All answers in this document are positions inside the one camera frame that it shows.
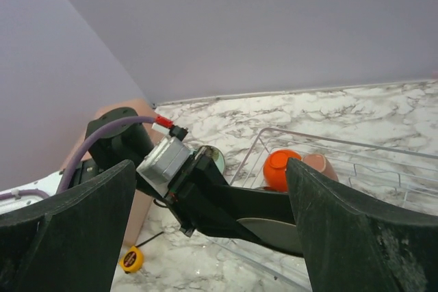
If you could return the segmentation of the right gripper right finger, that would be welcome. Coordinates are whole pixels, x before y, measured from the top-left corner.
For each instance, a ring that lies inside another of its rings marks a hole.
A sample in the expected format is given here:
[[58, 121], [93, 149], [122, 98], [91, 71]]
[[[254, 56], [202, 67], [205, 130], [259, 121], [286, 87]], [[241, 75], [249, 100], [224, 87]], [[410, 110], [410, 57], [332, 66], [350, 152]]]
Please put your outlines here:
[[288, 194], [313, 291], [436, 291], [437, 217], [338, 183], [297, 159]]

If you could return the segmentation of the teal square plate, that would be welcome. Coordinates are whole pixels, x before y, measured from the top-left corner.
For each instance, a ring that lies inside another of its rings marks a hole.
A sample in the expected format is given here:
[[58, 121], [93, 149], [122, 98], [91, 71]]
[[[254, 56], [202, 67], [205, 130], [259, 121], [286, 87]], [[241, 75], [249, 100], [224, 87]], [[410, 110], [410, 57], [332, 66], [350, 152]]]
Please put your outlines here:
[[302, 256], [302, 246], [295, 224], [257, 217], [241, 218], [238, 222], [271, 248]]

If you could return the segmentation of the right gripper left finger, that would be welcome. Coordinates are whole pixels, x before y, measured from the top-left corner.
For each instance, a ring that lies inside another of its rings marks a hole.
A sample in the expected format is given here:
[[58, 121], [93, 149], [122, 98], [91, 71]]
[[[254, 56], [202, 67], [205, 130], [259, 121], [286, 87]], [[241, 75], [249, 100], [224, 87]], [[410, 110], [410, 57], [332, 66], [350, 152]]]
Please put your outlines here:
[[125, 160], [1, 215], [1, 290], [109, 291], [135, 190], [135, 166]]

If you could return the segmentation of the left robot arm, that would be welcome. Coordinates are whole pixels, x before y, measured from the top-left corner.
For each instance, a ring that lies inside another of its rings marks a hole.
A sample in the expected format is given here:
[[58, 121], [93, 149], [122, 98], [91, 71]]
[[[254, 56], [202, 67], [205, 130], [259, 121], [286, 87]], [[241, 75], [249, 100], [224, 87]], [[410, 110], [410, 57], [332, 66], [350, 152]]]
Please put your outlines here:
[[9, 214], [1, 251], [74, 254], [96, 239], [115, 248], [127, 207], [139, 190], [163, 202], [191, 236], [234, 238], [293, 256], [302, 255], [289, 196], [230, 186], [206, 147], [190, 150], [187, 130], [129, 107], [88, 124], [86, 139], [63, 171], [56, 195], [38, 214]]

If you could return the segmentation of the pink floral mug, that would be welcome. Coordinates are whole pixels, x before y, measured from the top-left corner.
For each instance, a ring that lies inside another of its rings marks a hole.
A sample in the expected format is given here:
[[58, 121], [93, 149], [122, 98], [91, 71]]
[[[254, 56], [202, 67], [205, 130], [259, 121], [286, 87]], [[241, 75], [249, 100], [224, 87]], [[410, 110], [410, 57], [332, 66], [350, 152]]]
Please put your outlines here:
[[330, 179], [337, 182], [339, 181], [338, 175], [331, 165], [331, 162], [323, 154], [308, 154], [302, 158], [302, 161]]

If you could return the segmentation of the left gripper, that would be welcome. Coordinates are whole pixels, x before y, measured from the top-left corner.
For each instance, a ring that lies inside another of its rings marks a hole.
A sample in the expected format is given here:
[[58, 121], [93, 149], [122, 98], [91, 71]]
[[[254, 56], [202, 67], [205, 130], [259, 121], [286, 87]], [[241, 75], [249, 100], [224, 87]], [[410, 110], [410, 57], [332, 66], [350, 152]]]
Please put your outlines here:
[[[287, 193], [228, 185], [214, 161], [205, 155], [204, 146], [189, 156], [169, 183], [146, 183], [188, 237], [197, 230], [208, 237], [241, 239], [283, 253], [265, 244], [238, 220], [251, 217], [295, 223]], [[304, 257], [303, 251], [298, 257]]]

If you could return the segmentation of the orange bowl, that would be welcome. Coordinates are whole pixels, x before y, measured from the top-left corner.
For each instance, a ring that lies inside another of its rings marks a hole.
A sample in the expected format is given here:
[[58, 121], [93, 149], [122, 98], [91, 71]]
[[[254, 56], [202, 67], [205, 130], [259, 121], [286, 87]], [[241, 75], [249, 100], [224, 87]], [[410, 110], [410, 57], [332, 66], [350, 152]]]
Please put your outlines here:
[[263, 165], [263, 177], [269, 188], [287, 192], [286, 169], [289, 158], [302, 160], [302, 157], [293, 150], [280, 149], [270, 153]]

